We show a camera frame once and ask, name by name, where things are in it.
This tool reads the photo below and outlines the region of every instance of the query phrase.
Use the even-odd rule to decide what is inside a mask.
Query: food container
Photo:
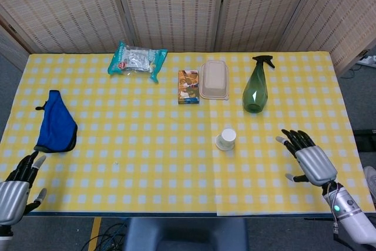
[[[205,99],[229,98],[229,69],[223,61],[207,61],[201,66],[200,95]]]

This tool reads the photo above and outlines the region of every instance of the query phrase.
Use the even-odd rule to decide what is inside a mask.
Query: green spray bottle
[[[261,55],[252,57],[256,60],[256,67],[243,92],[243,107],[249,113],[260,113],[268,100],[268,90],[264,73],[264,62],[275,68],[271,63],[273,56]]]

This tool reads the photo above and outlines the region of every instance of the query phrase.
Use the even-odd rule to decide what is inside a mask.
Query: paper cup
[[[216,138],[216,145],[220,150],[228,151],[234,148],[236,132],[233,129],[224,129]]]

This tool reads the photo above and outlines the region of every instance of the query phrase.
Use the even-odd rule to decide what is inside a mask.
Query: yellow tape
[[[102,220],[101,217],[95,217],[94,218],[92,234],[91,234],[90,238],[98,236],[101,220]],[[94,251],[95,250],[97,241],[98,241],[98,237],[96,237],[92,241],[90,241],[88,251]]]

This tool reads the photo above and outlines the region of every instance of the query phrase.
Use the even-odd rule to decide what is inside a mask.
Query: blue oven mitt
[[[59,91],[49,91],[48,101],[36,110],[44,110],[41,131],[34,150],[45,153],[71,151],[76,145],[77,124],[68,112]]]

